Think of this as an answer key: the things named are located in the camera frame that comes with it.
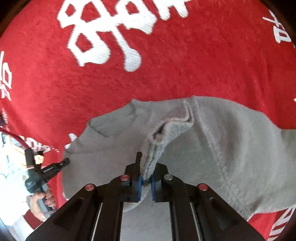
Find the person's left hand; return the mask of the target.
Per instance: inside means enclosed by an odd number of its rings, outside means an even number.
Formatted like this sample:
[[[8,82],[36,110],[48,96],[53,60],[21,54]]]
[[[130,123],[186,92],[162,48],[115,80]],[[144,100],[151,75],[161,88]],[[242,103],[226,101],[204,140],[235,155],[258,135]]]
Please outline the person's left hand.
[[[35,192],[30,198],[30,210],[34,217],[36,217],[41,222],[47,219],[47,208],[50,210],[56,208],[56,199],[52,193],[51,187],[47,185],[46,190],[46,193]]]

